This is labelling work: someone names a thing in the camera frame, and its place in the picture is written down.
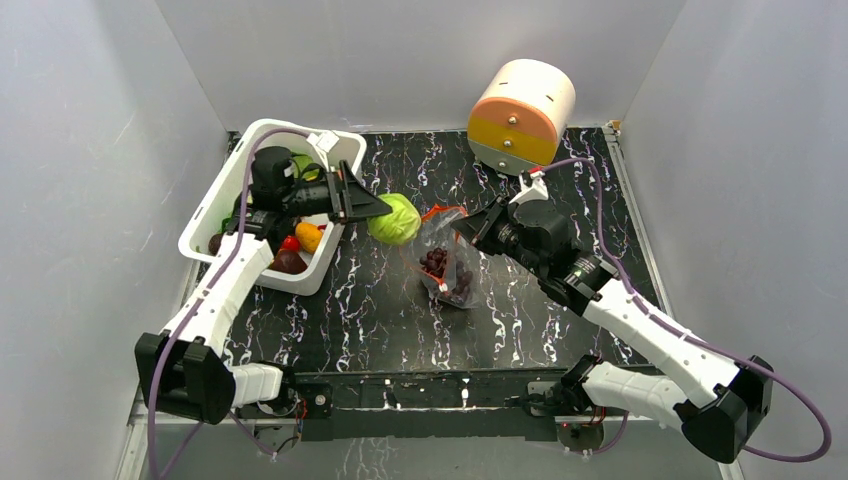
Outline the clear zip top bag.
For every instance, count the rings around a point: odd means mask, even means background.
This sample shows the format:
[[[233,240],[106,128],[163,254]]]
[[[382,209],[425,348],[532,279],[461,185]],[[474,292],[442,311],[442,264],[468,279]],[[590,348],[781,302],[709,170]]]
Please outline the clear zip top bag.
[[[435,205],[422,216],[416,237],[400,247],[429,298],[463,310],[480,303],[476,250],[452,226],[466,216],[463,207]]]

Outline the green cabbage ball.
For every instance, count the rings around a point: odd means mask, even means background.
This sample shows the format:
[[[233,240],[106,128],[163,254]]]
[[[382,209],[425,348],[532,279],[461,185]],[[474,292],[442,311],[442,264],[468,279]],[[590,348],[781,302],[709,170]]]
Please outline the green cabbage ball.
[[[412,241],[422,225],[416,207],[400,193],[384,193],[378,196],[391,207],[391,212],[367,220],[368,232],[377,241],[401,246]]]

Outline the dark purple grape bunch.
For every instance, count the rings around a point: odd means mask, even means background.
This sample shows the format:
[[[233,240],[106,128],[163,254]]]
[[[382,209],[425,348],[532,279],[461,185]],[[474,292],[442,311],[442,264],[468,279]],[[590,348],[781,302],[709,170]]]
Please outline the dark purple grape bunch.
[[[456,253],[443,248],[427,251],[419,260],[421,282],[431,299],[456,308],[473,304],[473,272]]]

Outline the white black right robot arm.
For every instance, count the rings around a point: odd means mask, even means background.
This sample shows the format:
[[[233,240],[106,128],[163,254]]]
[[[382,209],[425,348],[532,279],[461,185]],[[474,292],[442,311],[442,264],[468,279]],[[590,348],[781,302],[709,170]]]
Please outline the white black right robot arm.
[[[660,371],[646,375],[585,355],[545,393],[528,394],[527,408],[559,415],[595,407],[627,411],[680,431],[724,464],[737,458],[767,415],[772,381],[765,361],[753,357],[752,367],[741,365],[656,324],[615,267],[579,248],[551,202],[511,204],[499,197],[451,227],[480,252],[519,263],[551,300],[613,333]]]

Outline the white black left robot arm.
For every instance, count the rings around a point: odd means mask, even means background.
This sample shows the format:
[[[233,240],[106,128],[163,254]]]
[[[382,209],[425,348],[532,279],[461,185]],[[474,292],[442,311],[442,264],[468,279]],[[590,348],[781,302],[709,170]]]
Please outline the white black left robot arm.
[[[275,416],[294,411],[297,387],[287,368],[268,362],[228,367],[221,356],[235,317],[256,280],[274,261],[268,242],[276,220],[324,214],[346,224],[389,215],[342,160],[311,181],[292,176],[290,160],[271,161],[266,149],[247,158],[234,206],[236,229],[226,233],[206,275],[161,332],[144,333],[134,354],[148,415],[169,413],[218,424],[233,410],[261,403]]]

